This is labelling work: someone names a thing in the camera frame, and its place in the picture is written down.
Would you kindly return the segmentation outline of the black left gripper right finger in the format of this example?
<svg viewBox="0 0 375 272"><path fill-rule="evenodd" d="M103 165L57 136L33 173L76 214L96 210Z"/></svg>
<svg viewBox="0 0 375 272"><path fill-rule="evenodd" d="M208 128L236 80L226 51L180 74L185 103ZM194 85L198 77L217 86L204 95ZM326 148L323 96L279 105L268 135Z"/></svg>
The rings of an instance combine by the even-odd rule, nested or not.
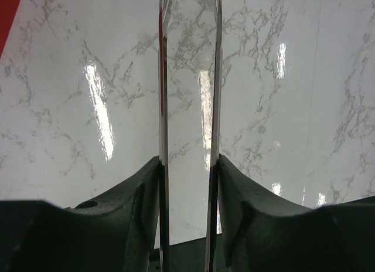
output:
<svg viewBox="0 0 375 272"><path fill-rule="evenodd" d="M307 208L242 174L224 155L219 206L232 271L373 271L374 197Z"/></svg>

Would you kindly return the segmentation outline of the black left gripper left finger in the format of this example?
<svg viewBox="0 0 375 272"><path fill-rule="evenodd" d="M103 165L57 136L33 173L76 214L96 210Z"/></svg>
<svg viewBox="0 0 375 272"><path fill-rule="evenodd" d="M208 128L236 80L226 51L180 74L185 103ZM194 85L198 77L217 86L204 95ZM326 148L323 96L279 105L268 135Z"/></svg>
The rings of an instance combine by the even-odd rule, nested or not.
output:
<svg viewBox="0 0 375 272"><path fill-rule="evenodd" d="M159 210L158 157L75 208L1 202L2 271L147 271Z"/></svg>

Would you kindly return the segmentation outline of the metal tongs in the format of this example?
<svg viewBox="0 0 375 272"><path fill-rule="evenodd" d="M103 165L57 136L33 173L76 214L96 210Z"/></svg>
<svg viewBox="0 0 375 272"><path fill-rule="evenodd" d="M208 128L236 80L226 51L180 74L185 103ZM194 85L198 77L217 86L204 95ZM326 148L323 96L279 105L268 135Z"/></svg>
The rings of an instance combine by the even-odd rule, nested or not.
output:
<svg viewBox="0 0 375 272"><path fill-rule="evenodd" d="M218 202L218 158L220 141L221 105L221 63L223 10L222 0L214 0L216 22L216 44L214 58L214 92L212 115L212 139L209 173L209 198L207 210L207 234L205 250L205 271L216 271L217 202ZM167 27L171 14L172 0L159 0L159 160L161 178L159 179L159 254L162 271L170 270L169 241L169 176L168 176L168 89L167 89Z"/></svg>

